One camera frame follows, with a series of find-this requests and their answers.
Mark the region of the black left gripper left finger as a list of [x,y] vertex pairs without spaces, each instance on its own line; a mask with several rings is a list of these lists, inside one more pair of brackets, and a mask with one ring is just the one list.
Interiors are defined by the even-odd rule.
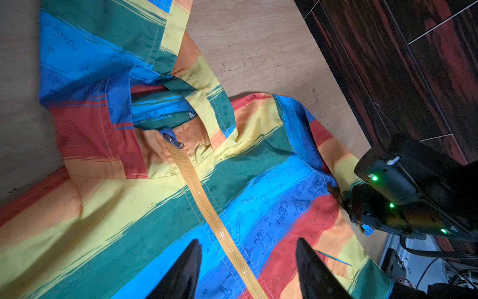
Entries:
[[202,246],[194,239],[149,293],[147,299],[194,299],[202,262]]

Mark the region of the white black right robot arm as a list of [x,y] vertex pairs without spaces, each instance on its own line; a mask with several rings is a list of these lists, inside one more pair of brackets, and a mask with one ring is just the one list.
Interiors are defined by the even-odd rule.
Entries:
[[478,164],[463,165],[406,134],[359,159],[359,184],[343,198],[352,222],[384,232],[477,241]]

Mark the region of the rainbow striped zip jacket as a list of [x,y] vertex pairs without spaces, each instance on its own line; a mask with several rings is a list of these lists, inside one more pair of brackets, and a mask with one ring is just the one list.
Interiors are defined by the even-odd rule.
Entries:
[[197,299],[301,299],[303,238],[355,299],[393,290],[338,200],[357,158],[289,97],[230,100],[190,1],[42,1],[63,167],[1,209],[4,299],[143,299],[194,240]]

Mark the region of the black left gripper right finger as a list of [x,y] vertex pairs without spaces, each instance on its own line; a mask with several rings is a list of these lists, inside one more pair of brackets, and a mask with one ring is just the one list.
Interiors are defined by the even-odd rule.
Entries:
[[351,298],[317,253],[302,237],[297,242],[296,263],[303,299]]

